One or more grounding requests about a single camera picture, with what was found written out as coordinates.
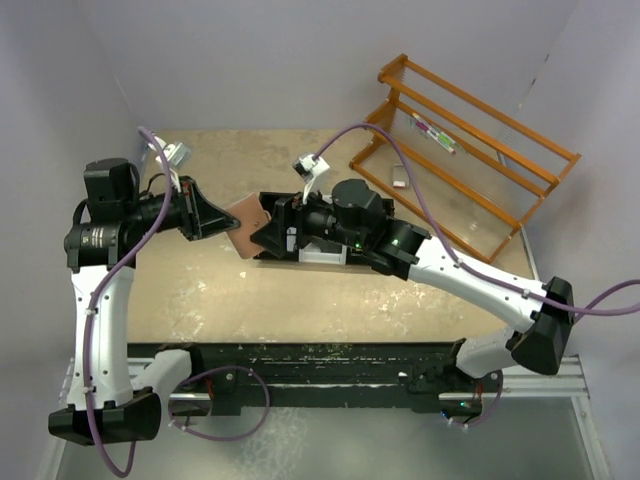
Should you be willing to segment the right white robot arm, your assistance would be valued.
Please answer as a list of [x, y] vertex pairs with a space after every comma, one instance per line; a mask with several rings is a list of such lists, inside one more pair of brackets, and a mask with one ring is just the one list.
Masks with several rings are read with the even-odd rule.
[[511, 274], [462, 254], [447, 254], [443, 242], [427, 230], [394, 216], [389, 200], [359, 179], [319, 193], [262, 192], [259, 202], [269, 222], [251, 239], [270, 254], [287, 253], [288, 236], [298, 247], [324, 240], [358, 251], [372, 270], [386, 276], [444, 290], [496, 316], [505, 328], [484, 337], [455, 342], [445, 366], [446, 383], [467, 391], [485, 375], [519, 365], [542, 375], [558, 372], [574, 317], [569, 282], [547, 283], [519, 277], [511, 292]]

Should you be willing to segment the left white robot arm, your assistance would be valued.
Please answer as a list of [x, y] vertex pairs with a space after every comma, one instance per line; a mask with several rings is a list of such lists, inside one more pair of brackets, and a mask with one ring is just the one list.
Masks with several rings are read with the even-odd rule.
[[138, 244], [147, 233], [178, 230], [187, 240], [239, 227], [209, 202], [189, 176], [165, 194], [142, 197], [139, 172], [123, 158], [88, 164], [87, 197], [64, 239], [76, 300], [76, 346], [66, 405], [50, 413], [50, 434], [82, 446], [156, 437], [170, 387], [202, 387], [204, 365], [186, 349], [159, 353], [151, 370], [129, 374], [127, 319]]

